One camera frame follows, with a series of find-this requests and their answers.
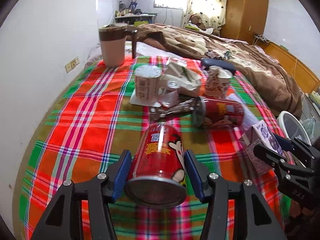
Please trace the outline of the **red chip can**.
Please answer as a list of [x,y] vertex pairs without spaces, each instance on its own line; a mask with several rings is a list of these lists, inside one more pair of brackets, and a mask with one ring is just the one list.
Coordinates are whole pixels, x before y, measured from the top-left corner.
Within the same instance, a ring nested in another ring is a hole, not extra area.
[[169,124],[151,124],[144,132],[127,182],[126,195],[151,208],[171,208],[187,196],[184,150],[179,132]]
[[195,99],[192,122],[199,127],[238,127],[244,118],[243,106],[233,100],[198,96]]

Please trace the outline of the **patterned paper cup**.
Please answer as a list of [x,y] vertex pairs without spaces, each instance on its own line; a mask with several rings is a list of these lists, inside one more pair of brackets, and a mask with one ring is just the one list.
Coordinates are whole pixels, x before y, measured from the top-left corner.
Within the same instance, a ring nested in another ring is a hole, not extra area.
[[233,74],[218,66],[210,66],[204,94],[215,98],[225,98]]

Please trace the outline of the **brown coffee sachet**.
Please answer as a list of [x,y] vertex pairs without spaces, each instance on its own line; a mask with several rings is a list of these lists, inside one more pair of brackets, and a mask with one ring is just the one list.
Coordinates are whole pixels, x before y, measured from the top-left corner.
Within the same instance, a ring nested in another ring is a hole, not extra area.
[[182,99],[179,103],[168,107],[149,107],[149,118],[151,121],[158,121],[167,116],[189,113],[194,110],[196,98]]

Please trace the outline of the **clear plastic cup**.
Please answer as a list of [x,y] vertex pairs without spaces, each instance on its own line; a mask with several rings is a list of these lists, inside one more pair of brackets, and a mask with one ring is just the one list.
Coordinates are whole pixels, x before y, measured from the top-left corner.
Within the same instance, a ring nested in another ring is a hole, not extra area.
[[179,100],[179,84],[175,80],[168,80],[167,87],[162,89],[159,94],[158,102],[163,107],[171,107],[178,103]]

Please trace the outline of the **beige paper bag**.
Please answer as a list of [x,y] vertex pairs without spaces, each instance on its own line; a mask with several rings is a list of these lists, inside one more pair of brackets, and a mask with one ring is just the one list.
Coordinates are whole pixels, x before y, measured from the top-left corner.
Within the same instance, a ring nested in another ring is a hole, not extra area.
[[173,90],[173,85],[177,85],[180,94],[196,97],[200,95],[201,79],[200,74],[187,68],[186,60],[169,57],[159,85],[170,90]]

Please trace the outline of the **white paper cup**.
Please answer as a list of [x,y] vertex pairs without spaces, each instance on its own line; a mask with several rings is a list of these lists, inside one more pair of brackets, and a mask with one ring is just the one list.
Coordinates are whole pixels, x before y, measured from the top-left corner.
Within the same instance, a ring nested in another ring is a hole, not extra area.
[[159,67],[145,64],[135,70],[136,97],[143,102],[155,103],[159,95],[162,71]]

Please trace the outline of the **white trash bin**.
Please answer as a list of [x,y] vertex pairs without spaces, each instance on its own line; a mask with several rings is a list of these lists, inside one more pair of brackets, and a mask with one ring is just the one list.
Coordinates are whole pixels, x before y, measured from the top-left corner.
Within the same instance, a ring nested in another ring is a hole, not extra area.
[[309,136],[298,119],[290,112],[282,111],[277,117],[277,123],[287,139],[299,138],[311,145]]

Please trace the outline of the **brown fleece bed blanket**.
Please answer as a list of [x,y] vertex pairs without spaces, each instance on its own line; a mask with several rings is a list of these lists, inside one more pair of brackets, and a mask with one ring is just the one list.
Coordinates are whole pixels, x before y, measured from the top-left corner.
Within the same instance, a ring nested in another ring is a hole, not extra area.
[[303,106],[299,86],[279,63],[257,47],[170,25],[132,25],[131,29],[137,30],[138,42],[183,58],[231,63],[251,83],[274,115],[287,111],[300,119]]

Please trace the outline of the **wooden headboard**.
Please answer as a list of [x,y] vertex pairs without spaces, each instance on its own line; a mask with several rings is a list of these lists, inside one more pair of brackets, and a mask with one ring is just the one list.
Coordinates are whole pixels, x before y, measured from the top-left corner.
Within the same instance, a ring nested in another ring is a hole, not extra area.
[[267,43],[259,40],[257,45],[267,55],[279,62],[287,74],[294,78],[304,93],[310,94],[319,88],[319,78],[295,55],[292,55],[286,49],[273,42]]

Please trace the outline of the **teddy bear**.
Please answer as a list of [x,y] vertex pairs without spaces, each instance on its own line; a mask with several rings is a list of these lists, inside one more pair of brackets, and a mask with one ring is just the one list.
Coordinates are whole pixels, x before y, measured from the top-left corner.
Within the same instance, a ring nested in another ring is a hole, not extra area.
[[189,21],[196,25],[201,30],[206,30],[206,26],[202,22],[202,18],[198,14],[193,14],[190,16]]

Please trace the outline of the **wooden wardrobe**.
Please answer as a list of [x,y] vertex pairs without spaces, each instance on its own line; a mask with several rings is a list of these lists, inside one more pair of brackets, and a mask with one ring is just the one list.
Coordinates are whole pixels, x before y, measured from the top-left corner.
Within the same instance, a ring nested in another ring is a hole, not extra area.
[[225,25],[220,36],[253,43],[264,33],[269,0],[227,0]]

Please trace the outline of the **heart patterned curtain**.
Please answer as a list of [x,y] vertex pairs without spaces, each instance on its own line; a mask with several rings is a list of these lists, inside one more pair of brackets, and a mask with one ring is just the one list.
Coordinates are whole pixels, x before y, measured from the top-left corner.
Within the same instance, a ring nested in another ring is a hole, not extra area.
[[186,0],[181,26],[185,26],[192,15],[198,15],[206,28],[220,31],[226,21],[227,0]]

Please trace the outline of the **brown beige lidded mug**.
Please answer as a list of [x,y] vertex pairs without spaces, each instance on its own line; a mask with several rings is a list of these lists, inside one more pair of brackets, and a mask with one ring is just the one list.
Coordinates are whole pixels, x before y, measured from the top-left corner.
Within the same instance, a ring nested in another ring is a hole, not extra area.
[[129,30],[127,23],[112,23],[99,28],[99,40],[103,62],[107,68],[120,67],[125,61],[125,41],[131,37],[132,58],[136,58],[136,29]]

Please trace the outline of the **cluttered shelf desk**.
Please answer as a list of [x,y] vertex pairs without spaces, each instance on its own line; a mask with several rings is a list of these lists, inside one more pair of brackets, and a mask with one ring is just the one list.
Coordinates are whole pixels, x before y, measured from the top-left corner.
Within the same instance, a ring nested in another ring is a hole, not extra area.
[[146,13],[136,9],[136,3],[131,3],[127,8],[123,1],[119,2],[119,10],[115,12],[116,23],[127,23],[135,27],[142,24],[155,23],[157,13]]

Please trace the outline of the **wall socket plate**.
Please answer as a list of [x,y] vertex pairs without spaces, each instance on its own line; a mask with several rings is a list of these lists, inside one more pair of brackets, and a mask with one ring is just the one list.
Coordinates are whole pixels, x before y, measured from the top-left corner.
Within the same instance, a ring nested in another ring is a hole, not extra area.
[[71,70],[73,70],[79,64],[80,64],[80,59],[77,56],[76,58],[74,58],[72,61],[70,61],[69,63],[67,63],[65,65],[66,72],[67,73],[70,72]]

